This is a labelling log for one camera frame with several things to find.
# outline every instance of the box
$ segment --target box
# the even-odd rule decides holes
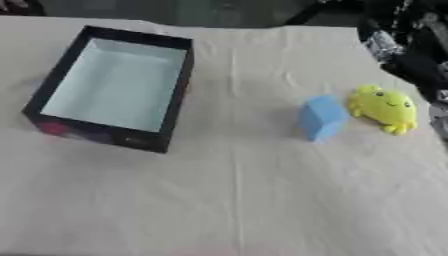
[[[23,113],[48,134],[166,153],[192,40],[85,27]]]

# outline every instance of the fabric sheet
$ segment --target fabric sheet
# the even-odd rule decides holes
[[[86,24],[195,39],[170,152],[47,136],[20,114]],[[414,86],[350,28],[176,28],[0,17],[0,255],[422,256],[448,253],[447,153]],[[311,143],[299,107],[399,88],[420,127],[351,119]]]

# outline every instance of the box side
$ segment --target box side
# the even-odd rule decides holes
[[[159,47],[189,50],[192,48],[191,39],[171,37],[166,35],[148,34],[135,31],[86,26],[92,37],[106,40],[123,41],[135,44],[148,44]]]
[[[171,138],[173,136],[174,127],[176,126],[177,118],[179,116],[180,108],[185,96],[185,92],[190,83],[191,72],[194,66],[194,51],[191,48],[185,57],[185,62],[182,71],[177,79],[176,88],[174,89],[171,102],[168,106],[166,116],[163,120],[162,128],[160,129],[162,144],[165,150],[168,150]]]

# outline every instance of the black bag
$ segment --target black bag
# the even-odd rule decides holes
[[[448,105],[446,3],[367,0],[361,41],[387,72],[415,84],[430,103]]]

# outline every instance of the plush toy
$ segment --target plush toy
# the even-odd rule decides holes
[[[402,92],[386,91],[376,85],[359,87],[350,97],[350,112],[374,119],[383,130],[395,135],[417,128],[417,110],[412,100]]]

